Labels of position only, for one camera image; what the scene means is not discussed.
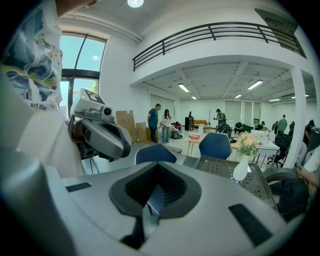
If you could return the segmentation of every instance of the woman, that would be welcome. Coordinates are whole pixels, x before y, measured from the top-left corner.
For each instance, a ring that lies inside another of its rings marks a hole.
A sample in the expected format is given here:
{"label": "woman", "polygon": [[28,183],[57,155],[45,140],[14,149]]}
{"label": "woman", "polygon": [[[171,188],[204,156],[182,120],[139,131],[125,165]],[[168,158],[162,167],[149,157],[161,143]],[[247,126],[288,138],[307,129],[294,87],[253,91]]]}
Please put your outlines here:
{"label": "woman", "polygon": [[171,116],[169,110],[164,111],[164,116],[162,118],[163,128],[162,128],[162,143],[166,144],[170,142],[170,125],[171,125]]}

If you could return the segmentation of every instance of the tree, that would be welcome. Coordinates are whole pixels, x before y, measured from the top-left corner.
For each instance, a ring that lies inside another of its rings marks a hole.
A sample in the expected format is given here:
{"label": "tree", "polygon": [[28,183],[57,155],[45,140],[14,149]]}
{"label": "tree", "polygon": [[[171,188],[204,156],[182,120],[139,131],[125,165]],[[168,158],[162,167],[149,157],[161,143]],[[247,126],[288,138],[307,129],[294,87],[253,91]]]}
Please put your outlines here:
{"label": "tree", "polygon": [[97,93],[98,92],[98,80],[93,81],[93,85],[90,88],[90,92]]}

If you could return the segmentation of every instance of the black railing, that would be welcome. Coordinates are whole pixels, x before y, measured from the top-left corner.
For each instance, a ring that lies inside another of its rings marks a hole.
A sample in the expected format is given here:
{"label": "black railing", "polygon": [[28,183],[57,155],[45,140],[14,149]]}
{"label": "black railing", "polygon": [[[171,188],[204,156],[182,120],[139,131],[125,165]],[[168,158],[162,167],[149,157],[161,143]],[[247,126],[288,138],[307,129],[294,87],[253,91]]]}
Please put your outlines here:
{"label": "black railing", "polygon": [[276,43],[305,57],[296,37],[269,26],[248,22],[218,22],[194,26],[172,34],[149,48],[140,52],[133,60],[133,71],[151,59],[165,55],[168,51],[200,40],[214,40],[219,38],[250,38],[259,39],[265,43]]}

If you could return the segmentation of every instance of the white pillar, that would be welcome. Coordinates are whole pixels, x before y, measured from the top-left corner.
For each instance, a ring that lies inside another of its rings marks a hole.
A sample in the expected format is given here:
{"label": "white pillar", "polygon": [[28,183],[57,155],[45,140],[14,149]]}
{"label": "white pillar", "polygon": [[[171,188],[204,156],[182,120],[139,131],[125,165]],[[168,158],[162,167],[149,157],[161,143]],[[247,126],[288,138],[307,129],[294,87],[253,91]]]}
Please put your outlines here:
{"label": "white pillar", "polygon": [[294,67],[290,70],[294,94],[295,94],[295,126],[293,132],[293,138],[290,146],[290,150],[286,161],[283,165],[283,168],[293,168],[297,160],[302,141],[304,138],[304,131],[306,122],[306,112],[307,112],[307,103],[306,103],[306,91],[304,79],[302,77],[301,70],[297,67]]}

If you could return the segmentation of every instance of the orange sofa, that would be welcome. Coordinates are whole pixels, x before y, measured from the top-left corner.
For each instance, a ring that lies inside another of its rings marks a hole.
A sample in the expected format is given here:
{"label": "orange sofa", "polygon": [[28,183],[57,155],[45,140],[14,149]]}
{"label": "orange sofa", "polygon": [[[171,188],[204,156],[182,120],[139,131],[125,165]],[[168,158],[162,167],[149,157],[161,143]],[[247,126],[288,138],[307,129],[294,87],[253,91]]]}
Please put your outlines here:
{"label": "orange sofa", "polygon": [[208,125],[208,123],[206,120],[194,120],[193,121],[193,126],[195,128],[199,128],[199,126],[207,126],[207,125]]}

